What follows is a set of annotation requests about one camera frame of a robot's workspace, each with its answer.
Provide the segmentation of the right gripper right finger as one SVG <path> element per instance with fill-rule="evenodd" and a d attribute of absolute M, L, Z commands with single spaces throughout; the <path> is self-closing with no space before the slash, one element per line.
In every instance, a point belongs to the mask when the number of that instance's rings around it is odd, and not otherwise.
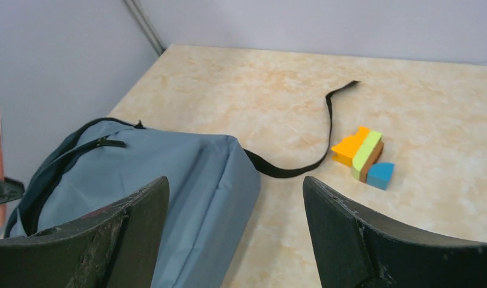
<path fill-rule="evenodd" d="M 322 287 L 487 287 L 487 243 L 407 225 L 312 176 L 303 199 Z"/>

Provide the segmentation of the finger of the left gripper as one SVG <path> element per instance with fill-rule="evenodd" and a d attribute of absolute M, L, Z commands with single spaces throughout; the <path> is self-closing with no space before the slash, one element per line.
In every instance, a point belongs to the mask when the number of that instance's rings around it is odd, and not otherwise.
<path fill-rule="evenodd" d="M 24 192 L 25 186 L 22 182 L 11 178 L 0 180 L 0 204 L 21 199 Z"/>

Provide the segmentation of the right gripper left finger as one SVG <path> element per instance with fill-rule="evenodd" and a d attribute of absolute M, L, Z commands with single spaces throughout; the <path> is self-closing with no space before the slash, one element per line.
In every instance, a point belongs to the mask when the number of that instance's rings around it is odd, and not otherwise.
<path fill-rule="evenodd" d="M 32 236 L 0 240 L 0 287 L 150 287 L 169 204 L 157 178 Z"/>

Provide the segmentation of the blue student backpack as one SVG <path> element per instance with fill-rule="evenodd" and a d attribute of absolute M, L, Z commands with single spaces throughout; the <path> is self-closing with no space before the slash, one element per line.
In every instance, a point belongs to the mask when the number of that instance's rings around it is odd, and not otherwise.
<path fill-rule="evenodd" d="M 219 287 L 261 175 L 229 135 L 86 123 L 43 161 L 0 240 L 0 287 Z"/>

